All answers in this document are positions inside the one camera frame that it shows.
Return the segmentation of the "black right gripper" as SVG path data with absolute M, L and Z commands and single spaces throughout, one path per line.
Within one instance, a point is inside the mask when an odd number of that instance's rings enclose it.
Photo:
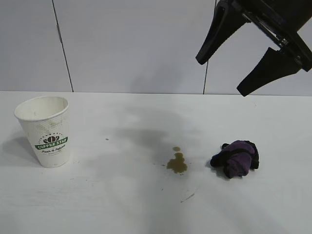
M 268 48 L 256 67 L 237 86 L 242 96 L 286 76 L 312 68 L 312 52 L 298 30 L 312 17 L 310 0 L 220 0 L 196 60 L 205 64 L 245 23 L 253 22 L 280 50 Z

